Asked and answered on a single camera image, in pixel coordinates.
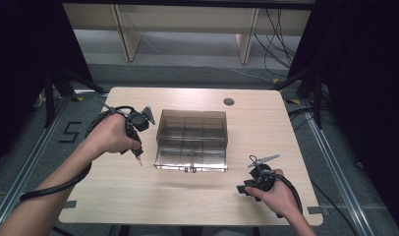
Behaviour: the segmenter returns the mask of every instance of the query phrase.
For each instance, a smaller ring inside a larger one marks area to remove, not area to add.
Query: transparent box
[[[162,110],[157,169],[227,171],[227,119],[223,111]]]

